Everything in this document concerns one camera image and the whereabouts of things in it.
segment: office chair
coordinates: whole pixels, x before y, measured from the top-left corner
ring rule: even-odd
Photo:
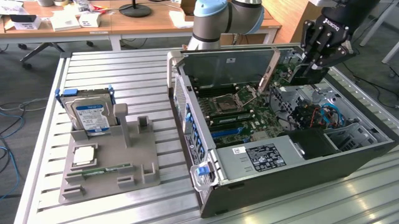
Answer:
[[[87,41],[85,44],[92,47],[95,44],[91,42],[91,41]],[[45,42],[45,43],[41,43],[36,48],[35,50],[32,50],[24,57],[23,59],[20,59],[20,62],[21,62],[21,66],[24,69],[29,70],[32,68],[32,65],[29,63],[25,63],[25,61],[33,57],[40,51],[43,51],[47,47],[53,47],[57,49],[57,51],[61,53],[61,52],[65,52],[61,47],[59,46],[57,43],[55,42]],[[25,44],[21,44],[19,43],[19,48],[25,50],[28,49]]]

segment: gray carpet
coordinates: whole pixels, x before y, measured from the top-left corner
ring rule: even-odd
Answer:
[[[133,47],[142,49],[180,47],[182,44],[188,43],[190,38],[152,38],[144,43],[144,39],[138,39],[133,42],[125,42]],[[360,55],[347,62],[347,65],[356,73],[358,76],[378,83],[394,91],[398,91],[399,77],[390,78],[390,69],[380,63],[383,57],[388,53],[399,41],[399,34],[382,27],[371,39],[366,47],[356,45],[360,51]],[[111,43],[108,41],[93,41],[95,47],[88,47],[85,42],[61,43],[60,46],[65,51],[103,51],[111,50]],[[33,49],[37,44],[28,44],[29,49]],[[45,49],[37,56],[35,56],[28,62],[33,65],[33,69],[27,71],[20,67],[19,59],[27,54],[28,51],[23,51],[17,48],[16,44],[9,45],[5,52],[0,54],[0,104],[8,102],[24,102],[33,98],[44,98],[49,94],[51,85],[53,81],[53,75],[57,68],[59,52],[53,48]],[[391,60],[392,68],[399,71],[399,54]],[[351,76],[351,73],[346,68],[339,65],[339,69],[344,74]],[[358,85],[364,91],[376,98],[376,90],[366,82],[359,82]],[[388,105],[399,105],[399,101],[394,94],[380,91],[380,100]],[[41,101],[29,108],[40,107],[45,104]],[[387,108],[387,110],[399,117],[399,111]],[[13,151],[20,173],[27,176],[29,161],[36,144],[36,138],[39,134],[41,119],[44,110],[28,112],[25,114],[25,125],[23,129],[7,138],[7,143]],[[0,131],[13,122],[15,118],[7,118],[0,116]],[[4,165],[4,160],[0,161],[0,167]],[[16,181],[15,170],[9,165],[5,171],[0,174],[0,195],[5,194],[13,187]],[[20,194],[24,186],[24,181],[19,185],[19,188],[13,194]],[[13,222],[15,213],[17,210],[19,198],[8,198],[0,200],[0,223],[9,224]]]

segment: robotic arm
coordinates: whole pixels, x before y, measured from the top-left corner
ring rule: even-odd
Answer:
[[[188,50],[220,48],[222,33],[251,34],[264,18],[262,0],[198,0]]]
[[[380,0],[310,0],[322,9],[315,21],[304,21],[300,47],[303,64],[288,78],[291,85],[316,84],[328,67],[352,58],[352,35]],[[259,30],[262,0],[198,0],[188,50],[218,49],[222,33],[251,34]]]
[[[351,48],[352,35],[379,0],[334,0],[335,7],[324,7],[315,21],[304,21],[300,47],[304,60],[290,77],[292,85],[316,84],[328,67],[356,56]]]

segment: desk lamp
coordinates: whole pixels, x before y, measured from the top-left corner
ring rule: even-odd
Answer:
[[[132,4],[120,6],[119,12],[128,17],[144,17],[151,14],[151,8],[136,4],[136,0],[132,0]]]

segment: aluminum table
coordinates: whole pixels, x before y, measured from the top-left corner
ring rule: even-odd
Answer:
[[[368,223],[399,220],[399,150],[370,161],[352,175],[202,219],[167,96],[167,52],[147,49],[73,53],[61,58],[49,94],[16,224],[266,224]],[[398,120],[335,69],[334,76],[398,133]],[[128,120],[154,120],[162,184],[71,205],[57,202],[71,122],[55,100],[56,88],[95,89],[112,84]]]

